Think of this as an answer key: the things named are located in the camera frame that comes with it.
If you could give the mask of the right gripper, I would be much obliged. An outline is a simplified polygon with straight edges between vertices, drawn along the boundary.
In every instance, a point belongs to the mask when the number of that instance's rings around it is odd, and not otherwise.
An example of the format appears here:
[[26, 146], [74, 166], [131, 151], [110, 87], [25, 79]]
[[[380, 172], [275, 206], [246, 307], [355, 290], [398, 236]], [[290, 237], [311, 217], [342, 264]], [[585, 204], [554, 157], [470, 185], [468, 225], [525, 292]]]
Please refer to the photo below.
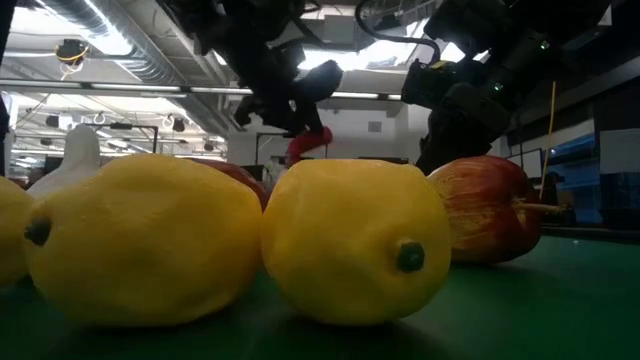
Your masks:
[[410, 64], [401, 101], [431, 110], [415, 162], [425, 175], [454, 160], [485, 155], [508, 128], [510, 113], [471, 86], [482, 80], [483, 64], [473, 59]]

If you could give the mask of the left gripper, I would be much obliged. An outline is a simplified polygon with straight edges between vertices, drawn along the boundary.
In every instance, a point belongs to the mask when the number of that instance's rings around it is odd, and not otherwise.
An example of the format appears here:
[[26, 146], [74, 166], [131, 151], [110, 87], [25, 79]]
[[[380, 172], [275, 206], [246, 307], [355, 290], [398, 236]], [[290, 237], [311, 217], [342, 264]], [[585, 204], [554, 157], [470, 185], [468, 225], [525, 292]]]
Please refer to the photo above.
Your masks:
[[265, 126], [299, 134], [300, 124], [295, 121], [289, 105], [295, 85], [296, 116], [312, 134], [322, 134], [317, 103], [336, 91], [343, 70], [336, 61], [327, 60], [295, 81], [298, 65], [305, 59], [300, 39], [272, 48], [262, 44], [245, 49], [234, 60], [234, 71], [239, 77], [239, 86], [249, 88], [252, 94], [240, 101], [234, 113], [236, 123], [245, 127], [251, 123], [251, 116], [256, 115]]

